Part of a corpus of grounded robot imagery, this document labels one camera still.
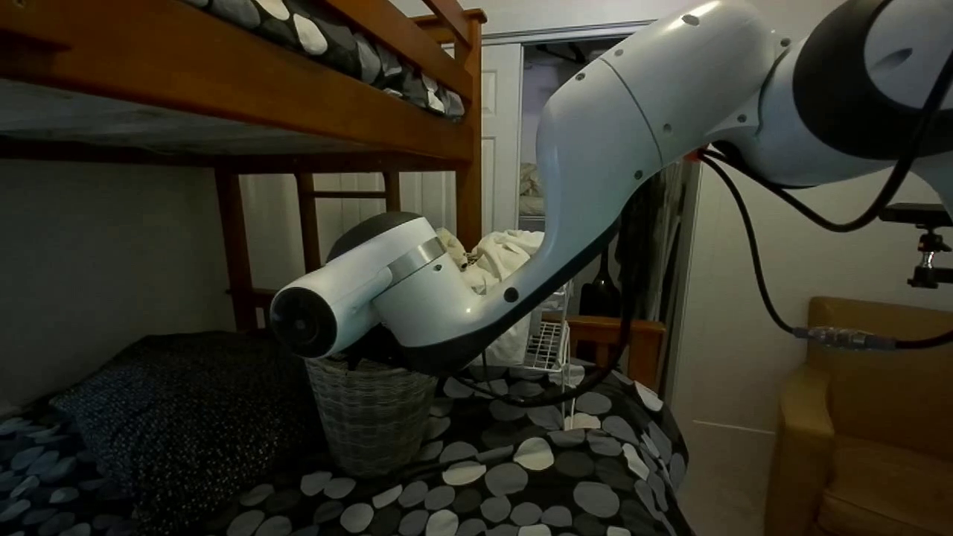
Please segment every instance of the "bunk bed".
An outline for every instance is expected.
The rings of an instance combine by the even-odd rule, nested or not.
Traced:
[[[280,24],[328,24],[292,18],[307,0],[247,0],[256,15],[223,3],[0,3],[0,158],[211,167],[238,328],[143,336],[77,387],[0,417],[0,530],[685,533],[673,494],[685,441],[649,390],[616,375],[575,408],[515,411],[482,384],[539,393],[545,375],[474,369],[435,390],[417,465],[372,479],[337,468],[301,357],[259,331],[271,292],[250,280],[238,176],[295,173],[307,268],[322,262],[310,173],[384,173],[396,208],[402,170],[453,170],[456,232],[477,244],[485,18],[453,0],[426,0],[423,18],[384,0],[322,3],[331,33],[360,33],[360,51],[396,57],[429,98],[453,92],[462,113],[447,113],[357,80],[360,63],[292,51]]]

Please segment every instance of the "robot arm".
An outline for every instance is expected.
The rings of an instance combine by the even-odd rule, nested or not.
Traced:
[[[852,77],[870,74],[885,92],[887,104],[876,101],[876,110],[917,110],[953,48],[950,0],[852,0],[828,21],[834,30],[828,24],[816,36],[861,27],[855,54],[864,66],[873,54],[873,68],[858,66]],[[786,51],[753,9],[712,0],[619,42],[542,110],[536,164],[548,205],[545,241],[521,271],[477,295],[423,217],[381,214],[342,235],[345,247],[328,268],[277,292],[274,334],[298,354],[334,354],[381,325],[396,336],[408,369],[447,375],[584,268],[613,235],[631,194],[700,146],[733,143],[750,167],[783,185],[822,185],[890,164],[893,143],[867,152],[843,143],[849,134],[837,134],[840,128],[816,125],[843,101],[813,113],[828,92],[798,89],[804,77],[825,74],[813,54],[822,57],[828,42],[813,39]],[[938,143],[929,146],[947,205],[953,182],[938,173],[953,170],[950,101],[947,95],[941,134],[932,137]]]

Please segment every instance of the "wooden furniture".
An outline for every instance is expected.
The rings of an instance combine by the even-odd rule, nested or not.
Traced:
[[[953,313],[813,298],[810,325],[926,339]],[[780,396],[765,536],[953,533],[953,348],[807,345]]]
[[[250,280],[238,176],[295,173],[304,253],[316,229],[310,173],[456,173],[456,235],[482,235],[479,48],[485,15],[426,0],[405,18],[387,0],[328,0],[342,21],[465,101],[450,122],[316,60],[223,24],[185,0],[3,0],[0,158],[211,167],[238,331],[268,289]]]
[[[631,322],[625,375],[658,390],[661,387],[661,351],[664,351],[661,322]],[[581,345],[596,348],[596,366],[608,366],[619,345],[619,319],[611,316],[569,316],[569,348],[578,354]]]

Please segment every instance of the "laundry basket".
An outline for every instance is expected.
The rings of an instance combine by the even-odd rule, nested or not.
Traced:
[[[331,456],[351,476],[387,476],[414,462],[429,429],[435,378],[345,357],[307,360]]]

